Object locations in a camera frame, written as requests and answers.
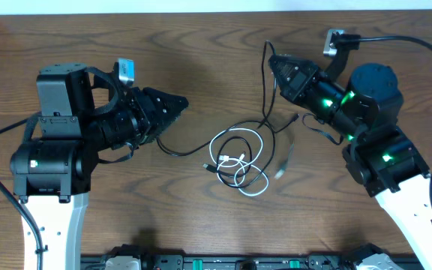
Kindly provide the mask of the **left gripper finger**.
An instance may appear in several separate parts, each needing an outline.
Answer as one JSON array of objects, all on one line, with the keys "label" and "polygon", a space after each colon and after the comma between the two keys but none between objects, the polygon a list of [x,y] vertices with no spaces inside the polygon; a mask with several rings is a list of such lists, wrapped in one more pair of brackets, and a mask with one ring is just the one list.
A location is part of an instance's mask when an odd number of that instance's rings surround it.
[{"label": "left gripper finger", "polygon": [[153,143],[161,134],[163,134],[172,124],[177,122],[181,114],[175,115],[164,113],[162,116],[156,118],[156,122],[151,126],[148,132],[148,143]]},{"label": "left gripper finger", "polygon": [[189,106],[188,99],[183,96],[168,94],[149,87],[144,88],[142,93],[145,97],[143,107],[146,109],[152,125],[155,124],[158,116],[162,116],[164,113],[181,114]]}]

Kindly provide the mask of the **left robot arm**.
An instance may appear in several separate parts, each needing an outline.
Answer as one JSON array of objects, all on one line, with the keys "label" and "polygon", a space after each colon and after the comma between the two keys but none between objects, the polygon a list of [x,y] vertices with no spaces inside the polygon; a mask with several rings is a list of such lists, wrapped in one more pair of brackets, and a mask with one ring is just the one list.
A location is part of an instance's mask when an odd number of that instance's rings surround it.
[{"label": "left robot arm", "polygon": [[134,64],[110,72],[54,64],[37,76],[40,112],[10,160],[13,192],[28,214],[26,269],[78,269],[92,172],[100,152],[157,139],[188,107],[185,97],[134,85]]}]

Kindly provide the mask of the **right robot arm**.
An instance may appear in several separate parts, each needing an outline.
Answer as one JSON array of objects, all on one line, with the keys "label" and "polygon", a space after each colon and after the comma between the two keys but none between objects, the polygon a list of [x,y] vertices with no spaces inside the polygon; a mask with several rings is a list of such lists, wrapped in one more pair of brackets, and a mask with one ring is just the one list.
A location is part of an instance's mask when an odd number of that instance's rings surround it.
[{"label": "right robot arm", "polygon": [[430,170],[398,127],[404,99],[393,70],[363,64],[342,88],[303,58],[273,55],[268,64],[285,99],[348,140],[342,155],[350,175],[397,224],[422,266],[432,269]]}]

